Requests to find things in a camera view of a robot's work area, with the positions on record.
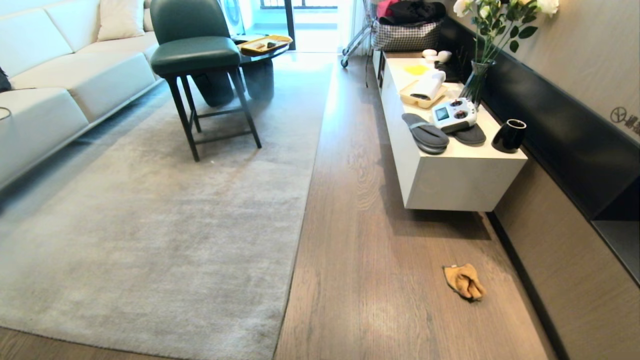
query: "gray rug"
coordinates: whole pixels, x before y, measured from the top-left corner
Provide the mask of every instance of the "gray rug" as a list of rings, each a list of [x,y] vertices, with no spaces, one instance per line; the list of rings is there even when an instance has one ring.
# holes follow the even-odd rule
[[[189,359],[270,359],[335,55],[275,60],[262,138],[191,157],[166,84],[2,194],[0,326]],[[206,110],[203,100],[199,108]],[[241,114],[204,131],[246,127]]]

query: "brown glove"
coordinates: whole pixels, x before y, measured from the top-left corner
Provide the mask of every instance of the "brown glove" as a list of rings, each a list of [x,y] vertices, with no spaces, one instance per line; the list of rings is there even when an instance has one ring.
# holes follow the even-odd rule
[[[443,266],[442,268],[449,286],[463,298],[471,301],[480,301],[486,295],[486,290],[480,284],[478,273],[473,265],[453,265]]]

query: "yellow note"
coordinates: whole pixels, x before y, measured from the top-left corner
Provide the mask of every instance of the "yellow note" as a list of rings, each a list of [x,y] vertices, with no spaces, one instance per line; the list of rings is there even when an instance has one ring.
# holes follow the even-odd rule
[[[422,75],[430,69],[424,65],[405,66],[404,71],[407,71],[411,75]]]

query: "wall logo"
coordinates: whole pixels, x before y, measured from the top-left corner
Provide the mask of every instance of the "wall logo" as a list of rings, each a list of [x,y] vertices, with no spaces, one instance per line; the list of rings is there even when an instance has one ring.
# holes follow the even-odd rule
[[[640,135],[640,122],[638,121],[638,117],[635,115],[628,115],[627,109],[623,108],[622,106],[618,106],[617,108],[613,109],[609,118],[613,123],[623,123],[624,126],[631,129],[631,131]]]

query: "gray slipper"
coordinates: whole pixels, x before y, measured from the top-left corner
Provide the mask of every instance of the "gray slipper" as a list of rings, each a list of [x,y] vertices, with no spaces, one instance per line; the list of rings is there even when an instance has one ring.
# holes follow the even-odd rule
[[[449,137],[442,130],[416,114],[405,113],[402,119],[409,125],[409,130],[420,150],[431,155],[438,155],[447,150]]]
[[[486,140],[486,135],[484,135],[484,131],[482,131],[478,124],[464,130],[456,131],[451,135],[453,135],[453,137],[455,137],[459,142],[470,146],[482,145]]]

